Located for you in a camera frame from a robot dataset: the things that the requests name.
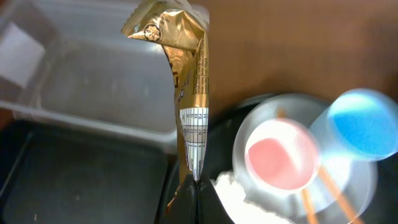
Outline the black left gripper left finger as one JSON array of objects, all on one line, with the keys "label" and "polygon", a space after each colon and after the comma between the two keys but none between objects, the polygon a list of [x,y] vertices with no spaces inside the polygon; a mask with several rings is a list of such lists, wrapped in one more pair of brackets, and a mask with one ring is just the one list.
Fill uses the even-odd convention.
[{"label": "black left gripper left finger", "polygon": [[161,224],[195,224],[197,213],[197,185],[191,174],[180,184],[171,204],[161,215]]}]

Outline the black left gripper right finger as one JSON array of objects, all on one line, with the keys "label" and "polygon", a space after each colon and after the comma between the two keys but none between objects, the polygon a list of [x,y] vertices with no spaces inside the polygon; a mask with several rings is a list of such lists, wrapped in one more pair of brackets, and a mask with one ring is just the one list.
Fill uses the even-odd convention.
[{"label": "black left gripper right finger", "polygon": [[197,182],[197,223],[234,224],[226,213],[210,178],[206,175],[202,175]]}]

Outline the pink cup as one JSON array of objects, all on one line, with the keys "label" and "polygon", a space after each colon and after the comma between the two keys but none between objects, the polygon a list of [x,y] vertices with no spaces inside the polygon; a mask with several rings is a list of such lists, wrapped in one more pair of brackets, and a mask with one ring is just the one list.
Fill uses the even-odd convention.
[{"label": "pink cup", "polygon": [[249,175],[265,188],[287,194],[313,182],[320,167],[317,141],[302,124],[268,119],[249,135],[244,147]]}]

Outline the gold snack wrapper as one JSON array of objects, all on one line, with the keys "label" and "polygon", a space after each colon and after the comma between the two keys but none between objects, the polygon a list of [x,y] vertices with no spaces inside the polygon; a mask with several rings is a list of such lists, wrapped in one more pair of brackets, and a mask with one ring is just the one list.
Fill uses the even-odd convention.
[{"label": "gold snack wrapper", "polygon": [[199,179],[209,120],[210,16],[187,0],[142,1],[121,32],[162,46],[174,82],[179,178]]}]

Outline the white napkin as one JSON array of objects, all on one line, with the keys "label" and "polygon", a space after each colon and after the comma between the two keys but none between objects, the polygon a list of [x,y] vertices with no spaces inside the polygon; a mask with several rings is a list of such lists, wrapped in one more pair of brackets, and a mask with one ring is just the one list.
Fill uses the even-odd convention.
[{"label": "white napkin", "polygon": [[233,171],[221,172],[211,183],[226,213],[235,224],[294,224],[248,200]]}]

